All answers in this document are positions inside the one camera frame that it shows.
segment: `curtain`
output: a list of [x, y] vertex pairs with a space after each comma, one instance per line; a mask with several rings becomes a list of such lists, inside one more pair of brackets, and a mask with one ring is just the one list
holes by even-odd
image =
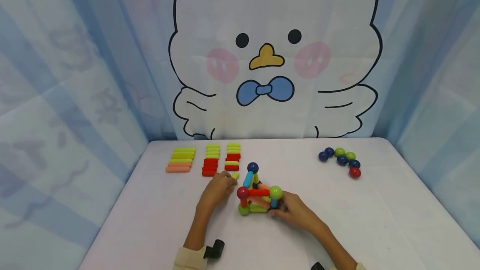
[[480, 0], [0, 0], [0, 269], [75, 269], [148, 141], [387, 138], [480, 244]]
[[374, 133], [397, 147], [477, 247], [479, 3], [434, 0], [425, 8]]
[[76, 269], [148, 142], [77, 8], [0, 0], [0, 269]]

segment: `green ball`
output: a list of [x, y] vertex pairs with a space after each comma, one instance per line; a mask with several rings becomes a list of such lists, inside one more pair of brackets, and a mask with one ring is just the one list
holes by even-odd
[[335, 149], [335, 156], [338, 157], [339, 155], [345, 155], [345, 150], [341, 147]]
[[345, 156], [347, 157], [348, 160], [354, 160], [357, 158], [357, 156], [351, 151], [349, 151], [348, 153], [345, 153]]
[[241, 204], [239, 204], [239, 213], [242, 216], [246, 216], [246, 215], [250, 214], [250, 205], [247, 204], [246, 207], [242, 207]]
[[278, 185], [274, 185], [270, 188], [270, 198], [279, 200], [283, 196], [282, 189]]

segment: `navy blue ball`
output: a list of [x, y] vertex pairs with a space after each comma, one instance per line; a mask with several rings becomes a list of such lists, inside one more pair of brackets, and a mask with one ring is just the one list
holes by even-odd
[[256, 172], [258, 172], [258, 164], [255, 163], [255, 162], [251, 162], [247, 166], [247, 170], [250, 171], [250, 172], [253, 172], [253, 174], [255, 174]]
[[348, 162], [348, 165], [350, 166], [350, 168], [355, 167], [360, 169], [360, 162], [358, 160], [351, 160], [350, 162]]
[[337, 157], [337, 163], [340, 165], [340, 166], [345, 166], [346, 164], [348, 164], [348, 159], [346, 156], [344, 155], [339, 155]]
[[329, 157], [332, 157], [335, 154], [335, 150], [331, 147], [325, 148], [325, 152], [328, 154]]
[[321, 160], [322, 162], [326, 162], [328, 158], [329, 158], [328, 153], [326, 153], [325, 151], [322, 151], [318, 154], [318, 159]]

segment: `white table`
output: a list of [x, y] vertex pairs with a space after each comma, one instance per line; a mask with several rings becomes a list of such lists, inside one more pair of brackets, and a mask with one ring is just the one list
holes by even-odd
[[[229, 141], [155, 141], [148, 145], [88, 251], [82, 270], [170, 270], [209, 178], [201, 176], [206, 144], [220, 144], [219, 171]], [[479, 269], [480, 252], [391, 144], [381, 138], [237, 140], [240, 179], [249, 162], [260, 180], [300, 195], [339, 241], [369, 270]], [[189, 173], [165, 173], [177, 147], [196, 147]], [[326, 147], [357, 154], [362, 176], [353, 180]], [[267, 214], [243, 217], [238, 198], [212, 217], [207, 245], [222, 239], [220, 260], [208, 269], [309, 270], [333, 264], [306, 233]]]

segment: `pink cheek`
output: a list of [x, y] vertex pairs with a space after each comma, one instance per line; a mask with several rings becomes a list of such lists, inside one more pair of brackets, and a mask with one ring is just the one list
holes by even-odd
[[315, 78], [327, 68], [332, 52], [323, 42], [309, 44], [295, 56], [295, 71], [303, 78]]
[[206, 67], [211, 77], [224, 84], [234, 81], [240, 71], [236, 56], [222, 48], [212, 49], [208, 53]]

